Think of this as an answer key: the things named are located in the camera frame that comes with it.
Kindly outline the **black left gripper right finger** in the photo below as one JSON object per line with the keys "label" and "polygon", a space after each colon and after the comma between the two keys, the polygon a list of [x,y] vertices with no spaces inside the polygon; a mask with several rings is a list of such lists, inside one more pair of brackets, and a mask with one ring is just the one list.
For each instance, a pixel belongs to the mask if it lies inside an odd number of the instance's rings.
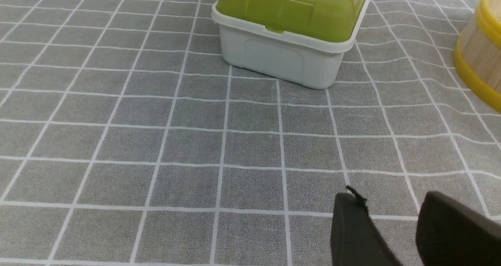
{"label": "black left gripper right finger", "polygon": [[425,266],[499,266],[501,227],[438,191],[425,195],[416,246]]}

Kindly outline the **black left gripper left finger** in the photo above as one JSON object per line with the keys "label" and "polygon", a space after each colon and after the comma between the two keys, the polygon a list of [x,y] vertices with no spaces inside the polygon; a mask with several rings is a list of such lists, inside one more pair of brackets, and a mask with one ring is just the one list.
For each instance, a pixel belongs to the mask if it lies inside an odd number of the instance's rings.
{"label": "black left gripper left finger", "polygon": [[400,266],[370,218],[367,199],[351,186],[335,196],[330,247],[333,266]]}

